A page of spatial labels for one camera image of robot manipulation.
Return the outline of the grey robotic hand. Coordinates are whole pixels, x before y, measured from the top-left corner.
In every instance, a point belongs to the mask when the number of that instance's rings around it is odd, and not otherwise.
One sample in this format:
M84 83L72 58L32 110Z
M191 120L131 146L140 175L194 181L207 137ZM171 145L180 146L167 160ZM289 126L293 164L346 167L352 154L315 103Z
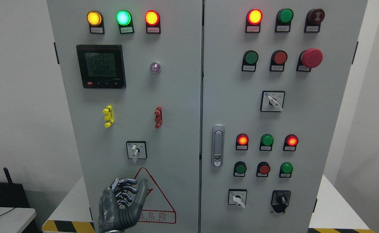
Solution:
M99 204L98 231L123 233L140 219L148 193L146 179L116 178L102 192Z

